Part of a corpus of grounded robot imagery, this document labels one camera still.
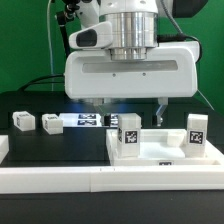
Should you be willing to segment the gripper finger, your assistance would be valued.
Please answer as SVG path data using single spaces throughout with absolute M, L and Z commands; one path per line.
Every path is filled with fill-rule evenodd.
M 156 110 L 156 126 L 160 127 L 163 122 L 162 115 L 168 106 L 168 99 L 166 97 L 161 97 L 158 99 L 158 109 Z
M 104 107 L 104 100 L 102 98 L 96 98 L 93 100 L 93 106 L 95 111 L 100 115 L 100 123 L 102 126 L 111 125 L 111 114 L 106 111 Z

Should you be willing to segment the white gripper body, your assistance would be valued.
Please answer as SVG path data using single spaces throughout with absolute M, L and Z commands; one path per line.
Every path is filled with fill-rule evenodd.
M 196 41 L 150 44 L 147 28 L 100 22 L 69 37 L 65 92 L 72 99 L 191 97 L 198 89 Z

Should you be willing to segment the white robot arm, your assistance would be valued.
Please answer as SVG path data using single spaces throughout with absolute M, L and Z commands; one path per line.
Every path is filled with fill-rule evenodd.
M 156 98 L 162 123 L 168 100 L 198 91 L 198 39 L 178 30 L 159 35 L 157 21 L 191 18 L 208 0 L 62 0 L 61 28 L 78 18 L 81 29 L 64 34 L 65 92 L 95 106 L 119 98 Z

